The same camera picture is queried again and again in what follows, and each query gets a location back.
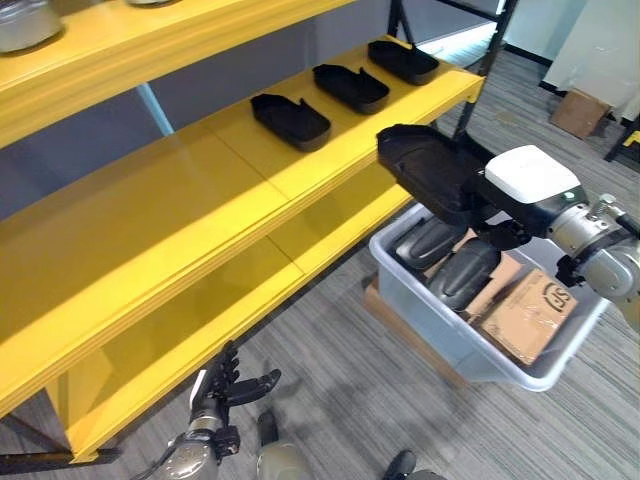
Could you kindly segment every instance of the clear plastic bin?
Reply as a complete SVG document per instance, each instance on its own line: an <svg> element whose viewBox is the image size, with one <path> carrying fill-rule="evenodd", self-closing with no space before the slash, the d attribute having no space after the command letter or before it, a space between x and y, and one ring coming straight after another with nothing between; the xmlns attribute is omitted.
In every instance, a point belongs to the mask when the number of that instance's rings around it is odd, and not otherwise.
<svg viewBox="0 0 640 480"><path fill-rule="evenodd" d="M431 216L422 205L416 205L371 238L369 248L380 265L381 297L468 382L513 383L535 392L551 388L609 302L588 286L570 288L578 300L576 308L531 366L518 365L435 298L388 253L396 239L420 219ZM534 238L509 251L509 255L553 276L563 253L552 242Z"/></svg>

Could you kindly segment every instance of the shelf board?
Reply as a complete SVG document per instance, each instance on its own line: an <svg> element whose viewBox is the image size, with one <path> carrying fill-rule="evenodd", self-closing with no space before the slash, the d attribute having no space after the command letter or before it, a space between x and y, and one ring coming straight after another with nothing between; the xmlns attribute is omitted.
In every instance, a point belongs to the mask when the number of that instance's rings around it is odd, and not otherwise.
<svg viewBox="0 0 640 480"><path fill-rule="evenodd" d="M370 165L52 381L47 391L76 460L90 458L228 339L248 329L408 199L382 167Z"/></svg>
<svg viewBox="0 0 640 480"><path fill-rule="evenodd" d="M0 147L118 93L351 0L53 0L64 33L0 56Z"/></svg>
<svg viewBox="0 0 640 480"><path fill-rule="evenodd" d="M274 87L334 121L317 152L282 143L243 100L0 222L0 417L375 162L380 129L428 122L482 85L447 64L422 87L366 65L391 88L373 116L317 91L309 72Z"/></svg>

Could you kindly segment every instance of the robotic hand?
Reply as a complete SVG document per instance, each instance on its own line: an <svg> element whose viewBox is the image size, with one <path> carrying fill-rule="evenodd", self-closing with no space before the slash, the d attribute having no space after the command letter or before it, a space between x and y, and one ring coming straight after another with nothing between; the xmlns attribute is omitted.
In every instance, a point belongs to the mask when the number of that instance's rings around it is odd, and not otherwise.
<svg viewBox="0 0 640 480"><path fill-rule="evenodd" d="M589 206L578 178L533 145L495 156L468 136L458 142L419 125L378 134L379 161L445 223L471 227L501 250L532 236L566 254L556 277L586 282L640 332L640 225L612 195ZM490 225L504 211L510 220Z"/></svg>
<svg viewBox="0 0 640 480"><path fill-rule="evenodd" d="M187 431L169 442L162 457L132 480L145 480L159 470L167 480L218 477L222 459L240 449L238 429L229 424L229 409L264 397L280 379L280 370L273 370L260 378L236 382L240 376L237 354L228 342L200 371L191 392Z"/></svg>

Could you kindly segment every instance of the metal container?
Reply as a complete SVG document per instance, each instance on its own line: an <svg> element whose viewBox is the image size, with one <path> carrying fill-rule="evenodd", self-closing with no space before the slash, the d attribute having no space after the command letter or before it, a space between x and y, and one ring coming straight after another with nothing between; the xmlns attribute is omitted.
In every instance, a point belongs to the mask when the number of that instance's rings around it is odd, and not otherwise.
<svg viewBox="0 0 640 480"><path fill-rule="evenodd" d="M0 52L32 47L60 30L48 0L0 0Z"/></svg>

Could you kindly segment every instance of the cardboard box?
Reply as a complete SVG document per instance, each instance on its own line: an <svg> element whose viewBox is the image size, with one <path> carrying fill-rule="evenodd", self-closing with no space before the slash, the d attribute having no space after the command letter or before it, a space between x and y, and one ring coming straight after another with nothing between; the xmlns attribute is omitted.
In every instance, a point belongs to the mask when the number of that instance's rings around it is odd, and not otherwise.
<svg viewBox="0 0 640 480"><path fill-rule="evenodd" d="M563 286L534 269L490 311L481 328L519 361L531 365L576 304Z"/></svg>
<svg viewBox="0 0 640 480"><path fill-rule="evenodd" d="M473 230L469 229L467 234L464 236L462 240L460 240L453 247L452 251L457 252L458 249L464 245L464 243L474 238L476 234ZM431 268L424 272L425 277L431 278L438 269L442 266L448 256L444 257L438 263L433 265ZM496 269L491 272L491 280L489 283L480 290L480 293L476 295L476 297L471 301L467 308L464 309L463 312L460 312L460 316L467 320L467 322L472 323L476 319L478 319L485 310L492 304L493 297L495 297L498 292L504 289L518 274L522 265L516 262L512 257L509 256L508 253L502 252L502 258L500 263L496 267Z"/></svg>
<svg viewBox="0 0 640 480"><path fill-rule="evenodd" d="M551 123L578 138L585 138L593 132L610 108L597 98L573 89L567 93L553 112Z"/></svg>

